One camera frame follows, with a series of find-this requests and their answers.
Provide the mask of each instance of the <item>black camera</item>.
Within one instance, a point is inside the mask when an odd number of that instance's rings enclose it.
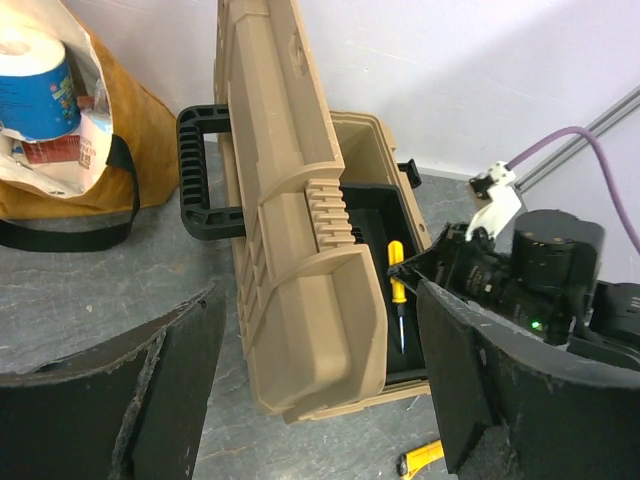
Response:
[[[429,250],[389,274],[414,292],[430,280],[547,343],[567,343],[572,324],[584,325],[591,308],[604,229],[559,210],[527,212],[516,219],[505,255],[482,228],[466,241],[467,228],[448,224]]]

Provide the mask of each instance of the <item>concrete floor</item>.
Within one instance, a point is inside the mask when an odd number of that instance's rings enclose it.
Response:
[[[213,201],[222,204],[215,145]],[[473,210],[462,182],[425,177],[415,190],[430,234]],[[33,222],[80,230],[122,218]],[[182,227],[177,193],[142,211],[131,238],[103,253],[0,250],[0,371],[27,371],[155,318],[215,279],[227,288],[228,318],[193,478],[393,479],[398,455],[438,437],[429,397],[286,426],[256,412],[238,336],[229,242],[203,243]],[[417,479],[455,478],[438,461]]]

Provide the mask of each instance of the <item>yellow tool handle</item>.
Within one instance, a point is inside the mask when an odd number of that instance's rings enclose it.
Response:
[[[400,455],[397,462],[398,474],[402,477],[402,480],[411,480],[424,467],[443,457],[442,442],[437,440],[424,447],[416,448],[404,455]]]
[[[404,262],[404,247],[402,246],[402,243],[394,240],[389,243],[389,266],[393,266],[400,262]],[[407,295],[404,292],[404,285],[395,278],[391,279],[391,291],[393,292],[393,303],[407,303]]]

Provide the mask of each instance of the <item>white plastic clip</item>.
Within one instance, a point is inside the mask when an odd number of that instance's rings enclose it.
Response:
[[[516,174],[507,168],[505,162],[498,162],[489,168],[488,176],[493,180],[493,185],[486,192],[490,203],[473,216],[465,232],[467,241],[473,238],[474,230],[480,227],[487,231],[490,238],[495,239],[522,207],[522,202],[512,185],[516,180]]]

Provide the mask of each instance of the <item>black handle grip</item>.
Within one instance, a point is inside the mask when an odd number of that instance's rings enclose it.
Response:
[[[205,133],[231,131],[227,105],[195,105],[177,120],[182,223],[199,240],[244,237],[242,207],[211,208],[207,180]]]

